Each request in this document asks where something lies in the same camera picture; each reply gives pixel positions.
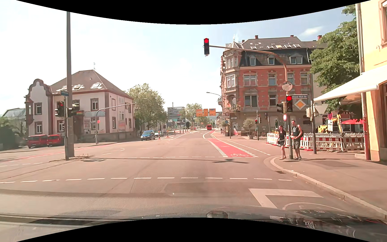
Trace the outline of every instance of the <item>woman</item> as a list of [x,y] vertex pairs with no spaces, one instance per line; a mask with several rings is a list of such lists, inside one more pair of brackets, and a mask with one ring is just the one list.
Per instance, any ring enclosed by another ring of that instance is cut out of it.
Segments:
[[285,143],[286,143],[286,131],[283,129],[283,125],[279,126],[279,139],[277,143],[280,145],[282,149],[282,158],[279,160],[286,159],[286,153],[285,153]]

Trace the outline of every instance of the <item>yellow building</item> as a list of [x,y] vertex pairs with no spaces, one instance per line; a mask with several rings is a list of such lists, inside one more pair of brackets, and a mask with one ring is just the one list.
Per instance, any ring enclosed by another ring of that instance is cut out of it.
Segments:
[[359,102],[365,92],[371,160],[387,160],[387,0],[358,3],[357,20],[364,72],[314,101]]

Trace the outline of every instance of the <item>white building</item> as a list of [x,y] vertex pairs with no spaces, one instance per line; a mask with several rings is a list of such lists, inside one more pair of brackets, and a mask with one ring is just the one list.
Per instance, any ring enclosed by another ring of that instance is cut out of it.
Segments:
[[[56,102],[64,101],[61,91],[67,89],[67,78],[53,85],[35,79],[29,86],[26,99],[27,135],[64,135],[64,118],[55,116]],[[133,103],[133,98],[113,85],[94,70],[79,71],[72,75],[73,104],[80,106],[83,115],[73,116],[74,140],[93,142],[98,129],[102,141],[118,141],[134,138],[135,122],[132,105],[105,109],[101,108]]]

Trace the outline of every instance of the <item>shorts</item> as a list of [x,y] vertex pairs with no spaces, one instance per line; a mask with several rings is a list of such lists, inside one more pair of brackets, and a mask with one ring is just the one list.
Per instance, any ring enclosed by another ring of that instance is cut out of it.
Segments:
[[296,140],[294,140],[292,146],[293,146],[294,149],[299,149],[300,146],[301,146],[301,139],[296,139]]

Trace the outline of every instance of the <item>sky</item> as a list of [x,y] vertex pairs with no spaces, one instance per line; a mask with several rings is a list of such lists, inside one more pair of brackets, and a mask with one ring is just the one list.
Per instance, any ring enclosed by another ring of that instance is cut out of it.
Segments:
[[[199,103],[216,108],[222,49],[204,56],[203,39],[224,46],[255,38],[298,36],[302,41],[335,30],[352,16],[343,8],[282,19],[220,25],[164,25],[71,13],[72,73],[91,70],[121,90],[148,83],[164,107]],[[51,85],[67,75],[66,12],[15,0],[0,0],[0,114],[23,108],[39,78]]]

